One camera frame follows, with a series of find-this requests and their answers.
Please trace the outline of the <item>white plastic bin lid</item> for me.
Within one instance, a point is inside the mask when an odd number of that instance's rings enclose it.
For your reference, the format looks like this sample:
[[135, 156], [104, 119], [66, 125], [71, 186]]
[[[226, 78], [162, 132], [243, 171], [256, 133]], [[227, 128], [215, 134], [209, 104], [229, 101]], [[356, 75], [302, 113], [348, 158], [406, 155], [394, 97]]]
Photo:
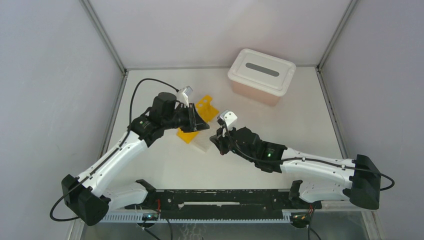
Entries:
[[244, 48], [227, 76], [235, 83], [282, 97], [286, 94], [296, 69], [297, 66], [291, 61]]

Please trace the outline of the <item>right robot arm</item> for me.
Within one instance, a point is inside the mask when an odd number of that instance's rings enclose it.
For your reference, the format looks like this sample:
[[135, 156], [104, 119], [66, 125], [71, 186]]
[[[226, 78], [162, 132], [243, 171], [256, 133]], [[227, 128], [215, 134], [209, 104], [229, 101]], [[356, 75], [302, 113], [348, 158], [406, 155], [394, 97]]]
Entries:
[[367, 210], [380, 207], [383, 174], [366, 155], [337, 159], [308, 154], [264, 141], [246, 127], [221, 127], [209, 139], [221, 155], [232, 152], [263, 172], [299, 175], [289, 194], [295, 208], [320, 201], [349, 201]]

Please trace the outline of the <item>yellow test tube rack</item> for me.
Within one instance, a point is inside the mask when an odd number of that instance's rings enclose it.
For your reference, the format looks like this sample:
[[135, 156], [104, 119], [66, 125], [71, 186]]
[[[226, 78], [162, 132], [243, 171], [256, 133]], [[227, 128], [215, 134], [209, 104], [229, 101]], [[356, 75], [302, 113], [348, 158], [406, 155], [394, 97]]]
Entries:
[[[209, 124], [211, 127], [211, 121], [219, 113], [219, 110], [212, 105], [213, 97], [205, 95], [196, 104], [195, 108], [200, 117]], [[186, 144], [193, 143], [195, 140], [200, 139], [204, 135], [208, 134], [211, 129], [184, 133], [180, 128], [177, 130], [176, 135]]]

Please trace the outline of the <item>pink plastic bin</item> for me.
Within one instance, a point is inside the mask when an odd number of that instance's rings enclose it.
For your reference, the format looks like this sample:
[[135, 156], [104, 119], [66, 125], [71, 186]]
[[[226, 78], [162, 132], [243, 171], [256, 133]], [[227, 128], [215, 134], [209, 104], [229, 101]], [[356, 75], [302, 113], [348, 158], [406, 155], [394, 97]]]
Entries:
[[231, 82], [231, 87], [234, 93], [269, 106], [275, 106], [281, 99], [281, 96], [275, 96], [235, 81]]

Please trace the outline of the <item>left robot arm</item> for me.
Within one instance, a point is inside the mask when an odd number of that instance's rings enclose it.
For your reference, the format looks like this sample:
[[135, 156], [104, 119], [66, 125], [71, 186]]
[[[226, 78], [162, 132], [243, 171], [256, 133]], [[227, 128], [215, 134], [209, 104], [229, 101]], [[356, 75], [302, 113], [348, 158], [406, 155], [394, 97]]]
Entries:
[[193, 133], [209, 128], [194, 103], [179, 103], [174, 94], [159, 93], [152, 106], [131, 121], [112, 149], [78, 176], [69, 174], [63, 178], [65, 205], [88, 226], [96, 225], [115, 209], [136, 204], [145, 209], [153, 207], [157, 200], [152, 192], [154, 188], [142, 180], [116, 189], [108, 186], [130, 161], [146, 151], [166, 130]]

